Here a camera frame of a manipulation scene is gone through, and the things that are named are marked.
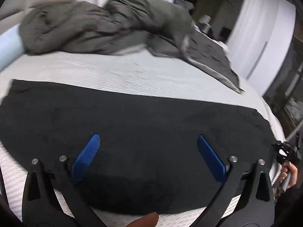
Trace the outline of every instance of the blue gripper pad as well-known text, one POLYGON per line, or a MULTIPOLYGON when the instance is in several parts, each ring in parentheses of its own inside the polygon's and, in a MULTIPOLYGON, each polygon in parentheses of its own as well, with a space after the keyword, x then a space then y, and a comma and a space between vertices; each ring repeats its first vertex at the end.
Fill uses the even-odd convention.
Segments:
POLYGON ((94 134, 72 165, 72 181, 79 182, 100 148, 100 136, 94 134))
POLYGON ((225 183, 226 181, 226 167, 210 144, 200 135, 197 139, 197 146, 200 154, 202 155, 205 163, 210 169, 212 175, 217 182, 225 183))

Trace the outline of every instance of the light blue pillow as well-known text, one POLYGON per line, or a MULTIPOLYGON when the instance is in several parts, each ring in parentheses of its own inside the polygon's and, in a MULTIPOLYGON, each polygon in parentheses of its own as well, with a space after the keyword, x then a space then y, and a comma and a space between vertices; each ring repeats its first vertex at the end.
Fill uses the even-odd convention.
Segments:
POLYGON ((24 54, 24 52, 18 24, 0 35, 0 71, 24 54))

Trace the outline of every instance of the dark gray blanket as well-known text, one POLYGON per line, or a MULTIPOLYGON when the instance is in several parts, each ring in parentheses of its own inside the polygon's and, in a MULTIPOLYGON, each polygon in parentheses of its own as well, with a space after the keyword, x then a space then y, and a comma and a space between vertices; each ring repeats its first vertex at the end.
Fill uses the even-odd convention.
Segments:
POLYGON ((193 30, 192 23, 184 8, 164 0, 109 0, 103 8, 88 2, 37 7, 19 32, 30 54, 123 54, 146 47, 156 56, 186 60, 240 92, 223 49, 193 30))

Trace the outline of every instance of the finger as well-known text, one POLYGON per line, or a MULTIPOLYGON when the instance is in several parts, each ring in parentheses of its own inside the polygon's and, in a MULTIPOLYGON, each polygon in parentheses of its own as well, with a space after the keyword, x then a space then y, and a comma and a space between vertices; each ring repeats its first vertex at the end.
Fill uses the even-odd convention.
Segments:
POLYGON ((296 185, 297 183, 297 179, 298 179, 298 169, 296 168, 296 166, 292 163, 289 162, 288 165, 289 170, 291 171, 291 177, 288 183, 289 188, 296 185))
POLYGON ((286 178, 286 177, 287 177, 287 173, 285 173, 285 172, 281 172, 280 177, 284 177, 284 178, 286 178))
POLYGON ((155 227, 158 223, 159 215, 156 212, 152 212, 148 215, 139 218, 126 227, 155 227))
POLYGON ((287 167, 283 167, 281 171, 286 173, 288 171, 288 169, 287 169, 287 167))

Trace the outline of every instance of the white mattress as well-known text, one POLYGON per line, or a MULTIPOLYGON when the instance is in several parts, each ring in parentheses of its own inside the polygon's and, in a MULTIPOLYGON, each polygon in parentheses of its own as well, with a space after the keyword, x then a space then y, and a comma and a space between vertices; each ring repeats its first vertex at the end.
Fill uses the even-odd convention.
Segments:
MULTIPOLYGON (((255 108, 269 121, 277 140, 285 140, 281 125, 268 105, 240 78, 241 95, 201 70, 178 59, 154 57, 148 51, 124 56, 54 52, 41 56, 22 55, 0 72, 0 100, 7 94, 11 79, 49 81, 106 91, 171 97, 240 105, 255 108)), ((0 165, 9 205, 21 219, 21 205, 27 172, 0 143, 0 165)), ((72 215, 60 192, 56 192, 65 213, 72 215)), ((229 205, 230 214, 239 196, 229 205)), ((189 226, 203 208, 180 214, 161 215, 157 226, 189 226)), ((94 211, 108 227, 125 226, 139 216, 94 211)))

